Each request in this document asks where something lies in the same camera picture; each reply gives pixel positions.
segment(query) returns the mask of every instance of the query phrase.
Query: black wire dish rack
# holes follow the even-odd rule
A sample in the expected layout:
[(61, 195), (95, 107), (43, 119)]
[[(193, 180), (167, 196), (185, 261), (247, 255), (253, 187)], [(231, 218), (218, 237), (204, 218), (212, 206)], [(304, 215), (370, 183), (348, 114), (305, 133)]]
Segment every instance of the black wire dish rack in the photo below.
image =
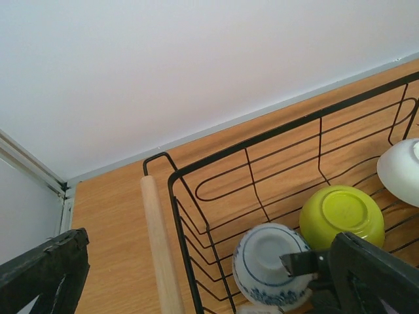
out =
[(394, 143), (419, 137), (419, 72), (278, 126), (181, 169), (168, 190), (196, 313), (235, 313), (246, 303), (232, 253), (264, 222), (299, 230), (299, 212), (317, 190), (354, 186), (382, 209), (384, 250), (419, 268), (419, 209), (392, 196), (376, 162)]

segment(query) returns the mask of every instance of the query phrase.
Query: bowl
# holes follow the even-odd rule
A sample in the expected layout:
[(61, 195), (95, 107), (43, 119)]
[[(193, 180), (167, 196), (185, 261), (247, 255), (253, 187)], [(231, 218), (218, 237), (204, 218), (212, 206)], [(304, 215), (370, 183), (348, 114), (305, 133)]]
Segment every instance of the bowl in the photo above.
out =
[(396, 198), (419, 207), (419, 139), (398, 142), (383, 153), (377, 174)]
[(261, 224), (250, 230), (234, 251), (234, 280), (250, 302), (291, 311), (311, 296), (307, 285), (313, 274), (289, 277), (280, 256), (309, 250), (294, 230), (281, 224)]
[(340, 232), (382, 247), (384, 219), (376, 202), (351, 186), (322, 188), (304, 204), (300, 213), (301, 234), (313, 250), (328, 249)]

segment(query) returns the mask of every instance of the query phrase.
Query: wooden table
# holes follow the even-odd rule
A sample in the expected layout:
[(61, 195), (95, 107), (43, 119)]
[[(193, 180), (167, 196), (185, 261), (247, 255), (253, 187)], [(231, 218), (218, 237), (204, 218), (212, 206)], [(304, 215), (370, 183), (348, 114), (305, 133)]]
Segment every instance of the wooden table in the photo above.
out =
[[(199, 158), (217, 152), (222, 148), (247, 139), (252, 135), (257, 135), (302, 115), (415, 71), (419, 71), (419, 60), (187, 143), (171, 149), (169, 153), (176, 164), (182, 167)], [(397, 102), (400, 100), (402, 93), (403, 89), (398, 88), (371, 99), (364, 104), (357, 105), (357, 111), (345, 110), (339, 114), (334, 114), (334, 116), (324, 120), (323, 128), (324, 130), (332, 128), (342, 123), (342, 121), (359, 116), (363, 111), (369, 112), (375, 108), (381, 108), (385, 104)], [(418, 82), (409, 86), (406, 97), (410, 96), (419, 96)], [(329, 132), (328, 135), (323, 137), (322, 149), (329, 149), (343, 143), (349, 143), (352, 139), (368, 132), (371, 127), (378, 126), (383, 121), (393, 117), (396, 109), (396, 107), (392, 107), (388, 111), (371, 116), (371, 118), (362, 119), (352, 125), (350, 130), (344, 129), (343, 127), (339, 132)], [(418, 124), (419, 118), (416, 118), (410, 132), (410, 137), (419, 137)], [(394, 141), (399, 140), (402, 128), (403, 126), (398, 126), (394, 129), (392, 135)], [(301, 130), (299, 132), (288, 133), (286, 136), (267, 140), (256, 147), (250, 148), (248, 152), (249, 157), (255, 159), (258, 156), (275, 150), (275, 147), (282, 147), (298, 141), (298, 139), (312, 135), (318, 132), (318, 124), (311, 123)], [(322, 161), (322, 171), (327, 173), (328, 176), (333, 177), (333, 175), (339, 172), (339, 169), (346, 169), (345, 167), (352, 164), (357, 158), (359, 159), (362, 156), (370, 156), (377, 153), (381, 154), (389, 147), (386, 140), (386, 135), (380, 134), (369, 138), (360, 146), (349, 146), (347, 149), (340, 149), (336, 153), (330, 154), (328, 159)], [(318, 139), (314, 139), (312, 143), (307, 142), (304, 147), (297, 145), (292, 151), (287, 152), (287, 154), (276, 154), (275, 157), (264, 159), (263, 163), (254, 163), (253, 171), (255, 176), (264, 177), (268, 172), (283, 169), (302, 160), (302, 158), (304, 159), (313, 154), (317, 154), (317, 149)], [(187, 182), (192, 187), (196, 187), (205, 178), (242, 162), (246, 162), (245, 154), (235, 154), (235, 156), (227, 158), (222, 163), (216, 163), (213, 167), (189, 175)], [(366, 171), (372, 169), (371, 167), (374, 167), (373, 161), (331, 182), (333, 184), (353, 184), (359, 178), (364, 177), (367, 173)], [(317, 168), (312, 167), (308, 163), (307, 167), (299, 167), (283, 175), (275, 176), (271, 180), (263, 181), (258, 186), (262, 201), (268, 201), (273, 197), (280, 197), (281, 193), (285, 193), (284, 191), (289, 194), (293, 188), (302, 188), (308, 186), (308, 184), (317, 182), (316, 180), (319, 179), (318, 171), (313, 171), (313, 169)], [(167, 193), (167, 179), (172, 169), (167, 161), (156, 160), (150, 164), (149, 170), (150, 174), (155, 176), (160, 190), (170, 245), (175, 258), (175, 266), (179, 276), (179, 284), (181, 286), (186, 312), (194, 313)], [(247, 182), (249, 178), (247, 171), (246, 169), (233, 171), (228, 177), (223, 177), (222, 181), (213, 181), (212, 184), (203, 185), (200, 192), (203, 197), (208, 198), (223, 194), (227, 190), (231, 190), (232, 186), (240, 186), (244, 182)], [(147, 227), (142, 208), (139, 185), (139, 180), (142, 176), (142, 162), (136, 162), (82, 182), (77, 186), (73, 227), (85, 227), (87, 229), (90, 238), (88, 253), (89, 263), (91, 265), (77, 313), (128, 314), (160, 312)], [(366, 192), (371, 192), (380, 184), (376, 180), (378, 179), (372, 178), (372, 181), (365, 181), (358, 187)], [(288, 198), (280, 207), (277, 205), (266, 206), (266, 211), (271, 217), (277, 217), (281, 214), (281, 211), (288, 211), (289, 208), (301, 206), (301, 202), (305, 198), (322, 186), (308, 189), (304, 194), (300, 194), (298, 199)], [(383, 203), (388, 203), (390, 201), (389, 198), (391, 196), (386, 194), (377, 197), (376, 201), (379, 205), (382, 205)], [(251, 192), (244, 191), (244, 193), (237, 194), (237, 196), (231, 198), (208, 202), (206, 206), (211, 209), (209, 210), (206, 207), (211, 223), (221, 224), (233, 215), (240, 214), (240, 211), (248, 210), (252, 206), (255, 206), (255, 197)], [(418, 211), (419, 209), (417, 208), (400, 204), (384, 215), (386, 227), (393, 226), (405, 217), (413, 215)], [(265, 220), (266, 217), (263, 213), (256, 211), (254, 214), (246, 216), (240, 223), (235, 224), (233, 229), (243, 230)], [(287, 215), (275, 221), (296, 227), (298, 226), (298, 212), (295, 215)], [(406, 223), (403, 228), (400, 230), (395, 228), (394, 231), (387, 235), (385, 249), (392, 250), (400, 243), (405, 243), (410, 238), (419, 236), (417, 220)], [(230, 227), (229, 230), (223, 228), (217, 230), (214, 233), (216, 239), (225, 236), (228, 232), (237, 231), (231, 230)], [(228, 243), (223, 247), (219, 247), (220, 254), (230, 254), (238, 240), (239, 237), (232, 241), (226, 241)], [(414, 248), (401, 250), (397, 254), (407, 262), (414, 264), (415, 262), (419, 263), (419, 254), (416, 251), (419, 252), (417, 244), (415, 244)], [(228, 281), (229, 285), (234, 287), (234, 283), (231, 282), (232, 279), (230, 278)], [(220, 296), (225, 294), (223, 288), (219, 289), (215, 287), (215, 289)], [(239, 303), (244, 302), (241, 296), (235, 298), (238, 298), (236, 301)], [(209, 302), (209, 304), (217, 312), (231, 313), (228, 302)]]

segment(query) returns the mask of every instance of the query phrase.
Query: wall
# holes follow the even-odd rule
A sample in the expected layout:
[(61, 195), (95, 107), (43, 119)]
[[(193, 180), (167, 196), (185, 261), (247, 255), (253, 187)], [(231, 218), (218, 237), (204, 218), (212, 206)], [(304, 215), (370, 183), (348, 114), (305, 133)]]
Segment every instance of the wall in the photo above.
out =
[(0, 265), (58, 235), (62, 203), (0, 159)]
[(0, 126), (70, 179), (419, 51), (419, 1), (2, 3)]

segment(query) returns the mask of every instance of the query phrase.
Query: white bowl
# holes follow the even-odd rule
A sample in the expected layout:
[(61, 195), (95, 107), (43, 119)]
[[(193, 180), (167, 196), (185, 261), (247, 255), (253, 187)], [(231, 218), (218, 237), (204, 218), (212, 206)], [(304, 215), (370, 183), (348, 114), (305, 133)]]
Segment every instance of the white bowl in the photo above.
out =
[(419, 139), (406, 139), (387, 150), (377, 161), (382, 184), (395, 197), (419, 207)]
[(254, 304), (291, 311), (311, 296), (313, 275), (288, 277), (280, 256), (309, 251), (294, 230), (281, 224), (261, 224), (250, 230), (233, 254), (233, 276), (242, 294)]

